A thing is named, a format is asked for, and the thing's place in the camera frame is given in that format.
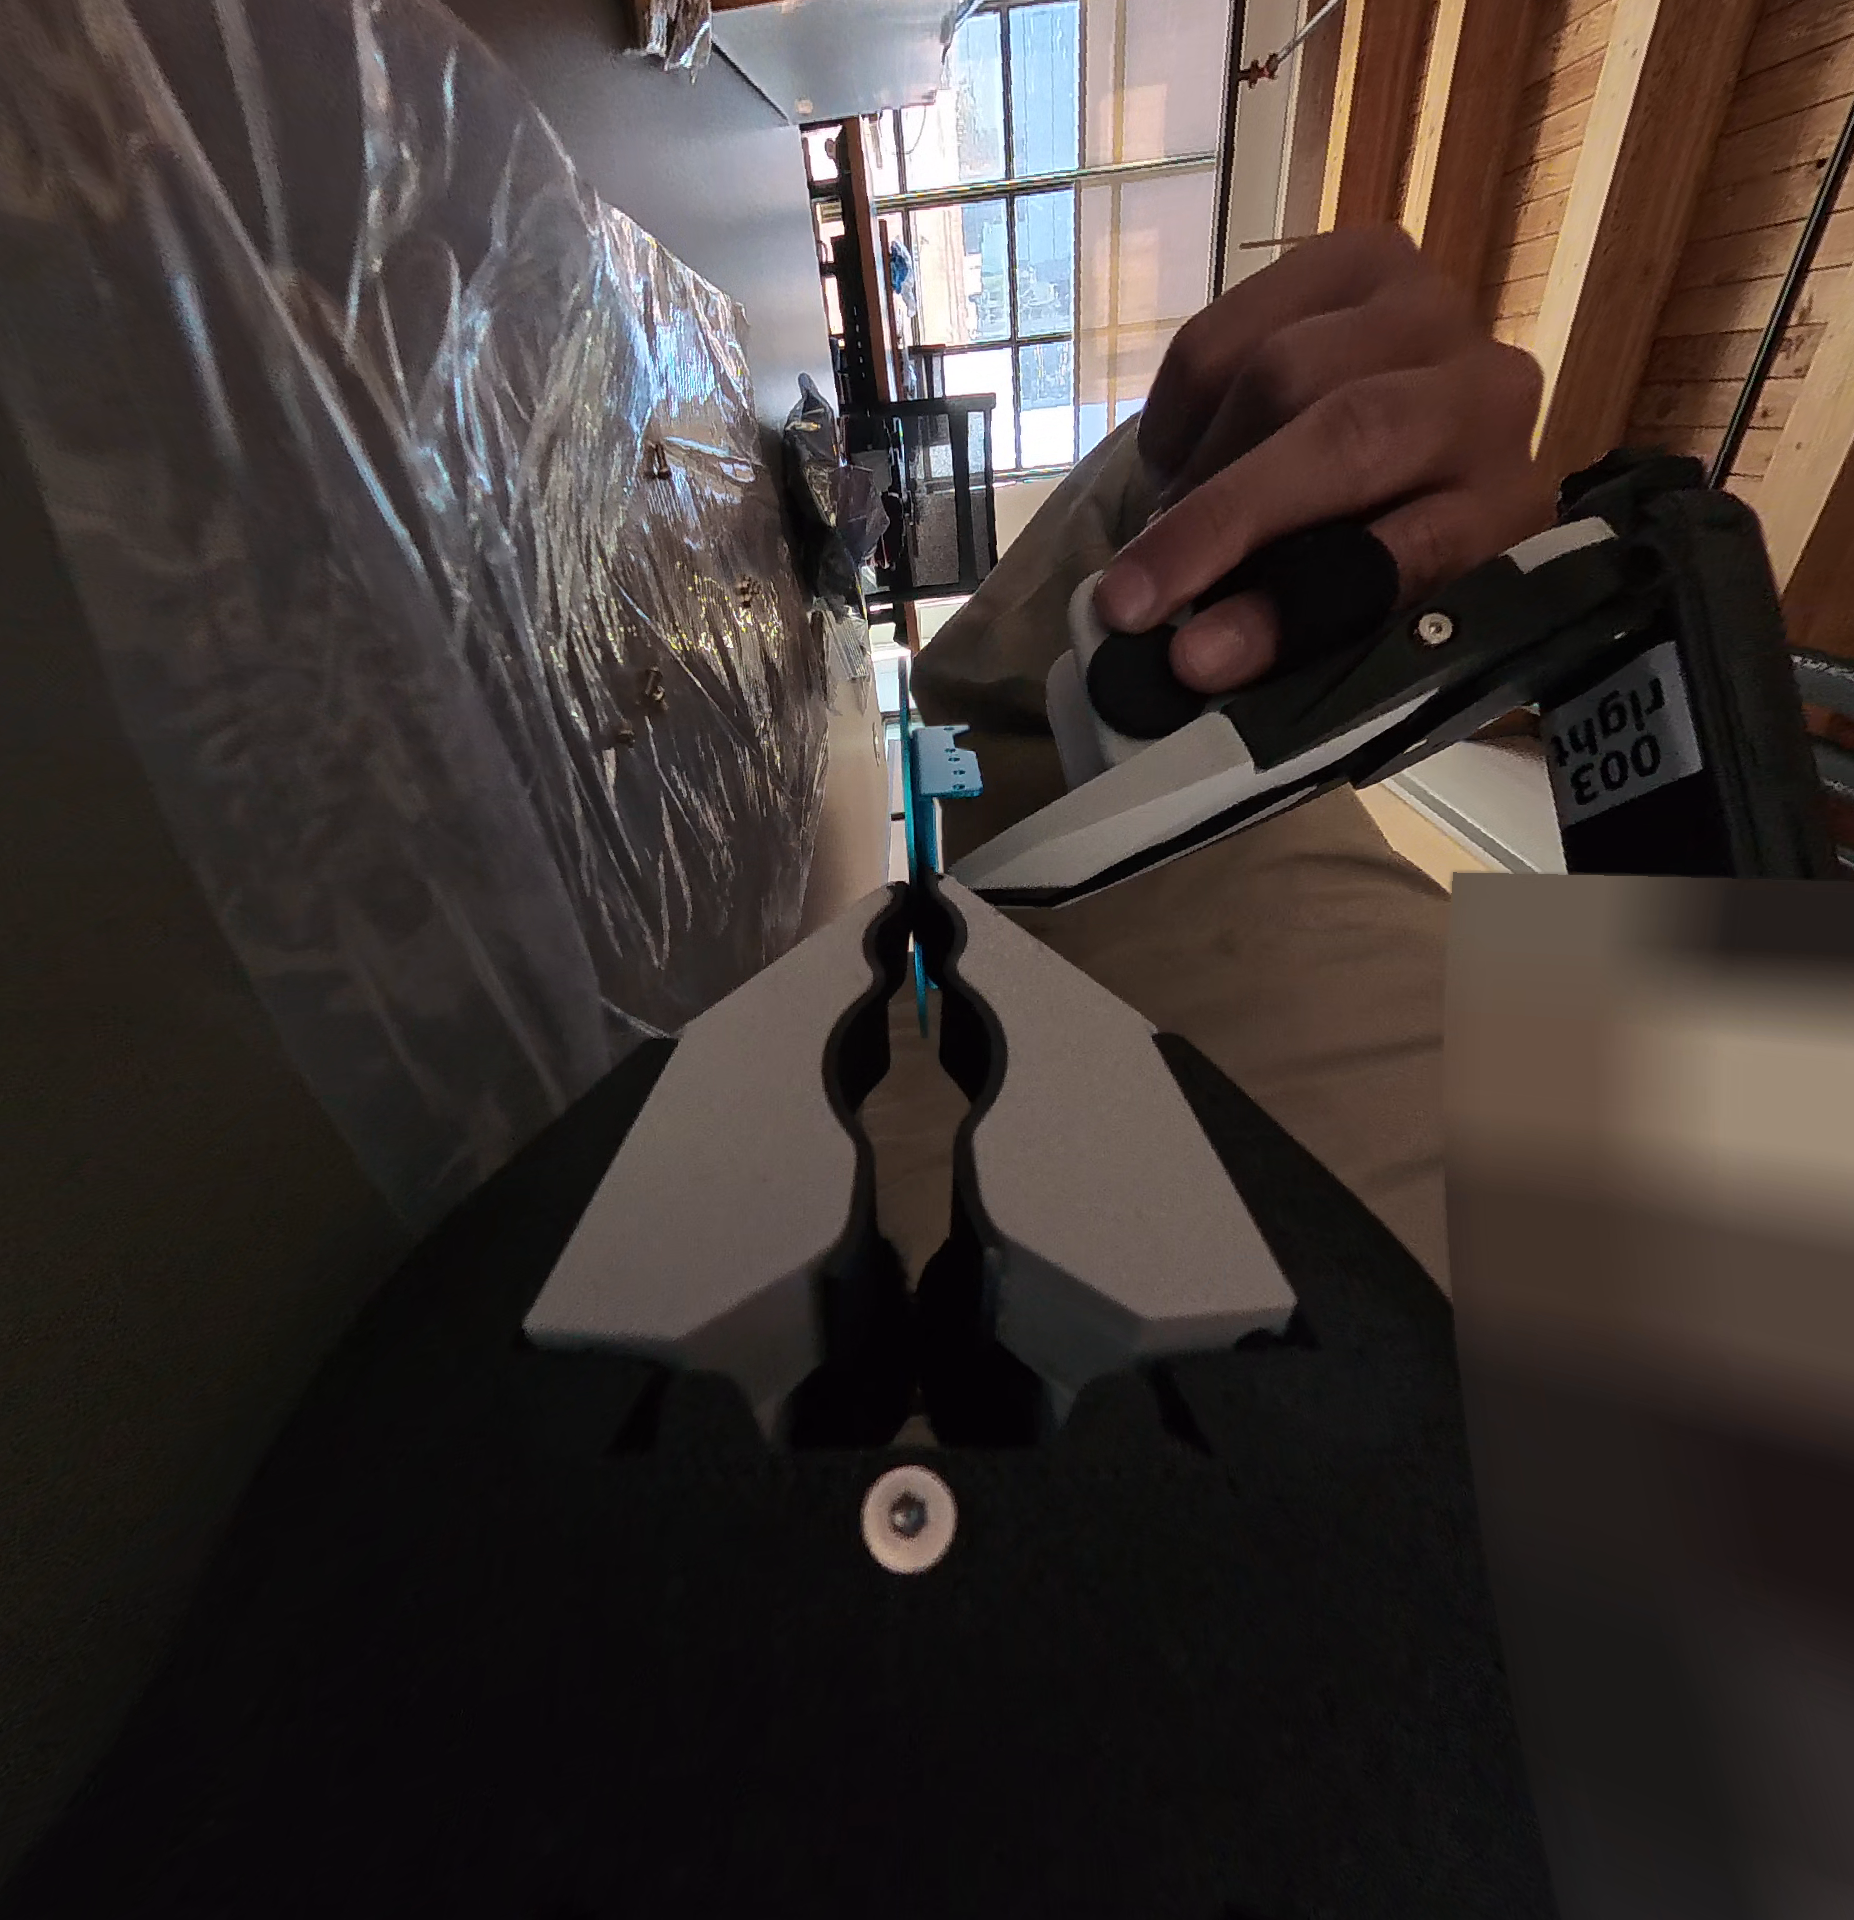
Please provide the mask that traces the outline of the black table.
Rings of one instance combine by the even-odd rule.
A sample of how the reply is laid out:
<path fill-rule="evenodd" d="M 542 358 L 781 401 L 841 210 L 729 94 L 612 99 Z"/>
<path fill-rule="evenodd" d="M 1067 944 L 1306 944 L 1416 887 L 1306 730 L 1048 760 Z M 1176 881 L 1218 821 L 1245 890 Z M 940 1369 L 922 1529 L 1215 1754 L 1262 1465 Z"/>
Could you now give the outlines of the black table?
<path fill-rule="evenodd" d="M 887 511 L 869 603 L 898 610 L 975 594 L 999 564 L 994 397 L 901 399 L 841 421 L 848 463 Z"/>

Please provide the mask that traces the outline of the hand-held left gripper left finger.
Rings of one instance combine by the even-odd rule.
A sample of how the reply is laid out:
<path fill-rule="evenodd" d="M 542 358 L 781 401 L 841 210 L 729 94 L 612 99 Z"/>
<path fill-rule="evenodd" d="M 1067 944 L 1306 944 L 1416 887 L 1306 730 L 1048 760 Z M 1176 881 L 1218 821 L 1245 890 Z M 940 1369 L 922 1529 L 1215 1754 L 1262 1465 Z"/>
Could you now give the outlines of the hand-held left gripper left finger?
<path fill-rule="evenodd" d="M 826 1047 L 879 983 L 887 915 L 879 887 L 679 1035 L 531 1305 L 531 1344 L 714 1374 L 783 1417 L 825 1359 L 825 1263 L 857 1203 Z"/>

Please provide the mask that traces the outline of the crumpled dark plastic bag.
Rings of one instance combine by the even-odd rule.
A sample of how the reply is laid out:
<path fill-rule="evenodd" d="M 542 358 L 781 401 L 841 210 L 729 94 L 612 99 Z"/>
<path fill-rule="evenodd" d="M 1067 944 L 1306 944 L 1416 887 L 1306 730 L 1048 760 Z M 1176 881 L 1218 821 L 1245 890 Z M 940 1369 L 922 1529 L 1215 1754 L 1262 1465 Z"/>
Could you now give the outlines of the crumpled dark plastic bag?
<path fill-rule="evenodd" d="M 883 481 L 844 456 L 842 422 L 809 372 L 781 430 L 784 500 L 799 570 L 837 610 L 865 607 L 866 573 L 891 533 Z"/>

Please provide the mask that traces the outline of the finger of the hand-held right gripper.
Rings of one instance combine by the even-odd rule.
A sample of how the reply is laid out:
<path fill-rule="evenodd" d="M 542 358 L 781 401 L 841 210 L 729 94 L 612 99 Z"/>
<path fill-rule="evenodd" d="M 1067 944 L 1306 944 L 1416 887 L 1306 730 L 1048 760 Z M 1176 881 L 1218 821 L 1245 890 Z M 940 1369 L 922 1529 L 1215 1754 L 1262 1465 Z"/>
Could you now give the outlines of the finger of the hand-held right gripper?
<path fill-rule="evenodd" d="M 970 892 L 1081 892 L 1265 785 L 1235 725 L 1203 717 L 997 835 L 950 877 Z"/>
<path fill-rule="evenodd" d="M 1194 854 L 1271 835 L 1321 809 L 1350 804 L 1354 812 L 1366 812 L 1372 794 L 1388 797 L 1400 789 L 1408 790 L 1408 809 L 1418 809 L 1493 868 L 1545 873 L 1546 775 L 1541 770 L 1538 732 L 1538 718 L 1516 706 L 1485 717 L 1465 732 L 1437 734 L 1433 745 L 1412 746 L 1372 725 L 1278 764 L 1265 764 L 1249 751 L 1265 775 L 1261 792 L 1211 816 L 1200 828 L 1122 863 L 1082 890 L 1055 890 L 1055 902 L 1073 907 L 1095 901 Z M 1057 718 L 1057 743 L 1067 794 L 1154 745 L 1119 734 L 1086 709 Z"/>

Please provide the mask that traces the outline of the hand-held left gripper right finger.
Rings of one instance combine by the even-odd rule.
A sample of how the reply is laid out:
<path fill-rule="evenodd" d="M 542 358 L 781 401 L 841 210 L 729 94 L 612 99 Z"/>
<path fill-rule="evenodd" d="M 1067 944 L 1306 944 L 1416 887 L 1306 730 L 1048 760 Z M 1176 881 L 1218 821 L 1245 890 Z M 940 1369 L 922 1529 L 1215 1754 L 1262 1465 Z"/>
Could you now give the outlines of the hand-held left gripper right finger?
<path fill-rule="evenodd" d="M 927 882 L 927 966 L 966 1099 L 927 1269 L 931 1414 L 1063 1420 L 1111 1376 L 1292 1332 L 1176 1041 L 950 877 Z"/>

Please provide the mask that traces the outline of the grid pane window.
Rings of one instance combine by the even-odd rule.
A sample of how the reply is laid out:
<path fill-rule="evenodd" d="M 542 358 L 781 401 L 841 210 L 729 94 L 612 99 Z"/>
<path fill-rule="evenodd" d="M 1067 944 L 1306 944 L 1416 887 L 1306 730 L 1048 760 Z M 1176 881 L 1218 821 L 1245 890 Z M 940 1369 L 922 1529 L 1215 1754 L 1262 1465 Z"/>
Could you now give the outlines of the grid pane window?
<path fill-rule="evenodd" d="M 991 394 L 1010 473 L 1133 421 L 1211 299 L 1225 2 L 978 5 L 934 97 L 865 120 L 907 341 Z"/>

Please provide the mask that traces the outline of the blue round metal plate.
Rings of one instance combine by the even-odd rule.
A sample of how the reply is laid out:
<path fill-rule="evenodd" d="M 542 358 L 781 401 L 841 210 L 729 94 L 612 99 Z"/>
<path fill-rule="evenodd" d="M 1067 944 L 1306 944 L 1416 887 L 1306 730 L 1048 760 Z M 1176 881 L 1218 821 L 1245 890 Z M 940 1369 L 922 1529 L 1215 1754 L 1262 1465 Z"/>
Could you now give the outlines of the blue round metal plate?
<path fill-rule="evenodd" d="M 912 697 L 912 654 L 905 654 L 897 666 L 897 693 L 898 693 L 898 718 L 897 718 L 897 743 L 898 743 L 898 767 L 901 767 L 901 800 L 902 800 L 902 845 L 907 853 L 907 887 L 911 890 L 911 901 L 921 892 L 921 882 L 924 873 L 934 864 L 936 856 L 936 828 L 932 821 L 932 809 L 927 802 L 922 790 L 922 775 L 919 764 L 917 732 L 919 717 Z M 912 980 L 914 980 L 914 1017 L 919 1035 L 927 1041 L 932 1035 L 932 993 L 934 980 L 927 951 L 919 932 L 911 934 L 911 954 L 912 954 Z"/>

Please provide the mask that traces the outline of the orange cardboard box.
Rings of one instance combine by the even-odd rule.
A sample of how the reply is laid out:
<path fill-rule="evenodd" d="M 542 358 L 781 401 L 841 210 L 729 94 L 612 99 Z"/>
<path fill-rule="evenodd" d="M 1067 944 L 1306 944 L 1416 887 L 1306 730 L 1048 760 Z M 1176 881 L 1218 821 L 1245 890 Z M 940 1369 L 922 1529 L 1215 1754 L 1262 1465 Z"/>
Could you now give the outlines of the orange cardboard box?
<path fill-rule="evenodd" d="M 792 127 L 927 107 L 978 2 L 718 2 L 714 46 Z"/>

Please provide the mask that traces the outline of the person's right hand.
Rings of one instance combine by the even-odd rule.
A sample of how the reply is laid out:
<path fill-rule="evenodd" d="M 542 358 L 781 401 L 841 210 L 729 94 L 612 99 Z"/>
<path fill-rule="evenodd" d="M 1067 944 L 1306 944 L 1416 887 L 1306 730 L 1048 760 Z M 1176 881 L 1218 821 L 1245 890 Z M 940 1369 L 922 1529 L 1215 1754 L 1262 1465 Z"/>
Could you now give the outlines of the person's right hand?
<path fill-rule="evenodd" d="M 1111 635 L 1215 705 L 1376 639 L 1555 519 L 1542 372 L 1394 227 L 1313 239 L 1196 312 L 1107 483 Z"/>

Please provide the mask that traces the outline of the clear plastic bag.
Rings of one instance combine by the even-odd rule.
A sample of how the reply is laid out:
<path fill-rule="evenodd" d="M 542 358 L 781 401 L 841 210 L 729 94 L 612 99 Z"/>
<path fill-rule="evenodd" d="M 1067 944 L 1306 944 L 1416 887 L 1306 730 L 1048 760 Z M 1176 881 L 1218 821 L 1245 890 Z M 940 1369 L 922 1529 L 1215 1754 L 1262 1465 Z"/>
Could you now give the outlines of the clear plastic bag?
<path fill-rule="evenodd" d="M 168 828 L 395 1212 L 794 943 L 828 665 L 742 314 L 446 9 L 0 5 L 0 392 Z"/>

